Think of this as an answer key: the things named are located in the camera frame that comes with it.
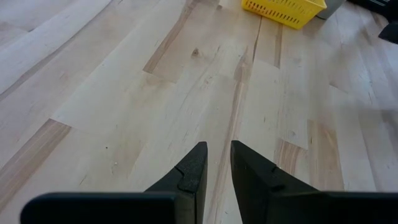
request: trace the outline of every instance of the black plastic part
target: black plastic part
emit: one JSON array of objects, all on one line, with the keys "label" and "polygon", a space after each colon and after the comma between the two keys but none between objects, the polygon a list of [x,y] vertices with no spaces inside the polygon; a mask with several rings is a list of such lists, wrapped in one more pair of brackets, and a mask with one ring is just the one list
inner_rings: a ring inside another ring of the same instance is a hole
[{"label": "black plastic part", "polygon": [[383,40],[398,44],[398,22],[388,24],[379,34]]},{"label": "black plastic part", "polygon": [[196,223],[203,222],[207,183],[207,143],[199,142],[168,174],[146,192],[173,191],[192,198]]},{"label": "black plastic part", "polygon": [[239,141],[231,169],[244,224],[398,223],[398,194],[321,192]]},{"label": "black plastic part", "polygon": [[199,142],[144,193],[52,193],[31,200],[21,223],[202,223],[207,145]]}]

